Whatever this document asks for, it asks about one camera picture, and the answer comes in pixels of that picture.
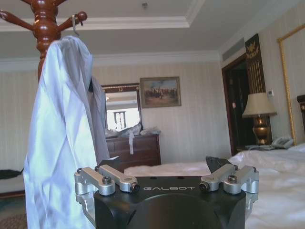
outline wooden dresser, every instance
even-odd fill
[[[130,154],[129,138],[107,138],[107,147],[110,157],[120,156],[119,170],[132,166],[156,166],[161,164],[159,136],[139,135],[133,139],[133,155]]]

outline thermostat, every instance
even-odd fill
[[[273,96],[274,96],[273,90],[268,91],[268,92],[267,92],[267,95],[268,95],[268,97],[273,97]]]

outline white shirt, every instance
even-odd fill
[[[29,229],[93,228],[75,200],[74,185],[78,168],[94,168],[109,158],[102,124],[105,95],[91,70],[92,55],[80,39],[68,36],[50,45],[23,172]]]

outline door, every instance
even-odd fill
[[[232,155],[238,146],[254,145],[253,119],[243,118],[250,93],[245,58],[223,69]]]

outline bed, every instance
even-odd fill
[[[246,221],[247,229],[305,228],[305,144],[290,150],[243,151],[229,159],[260,173],[259,199]],[[203,176],[205,162],[140,166],[125,170],[131,176]]]

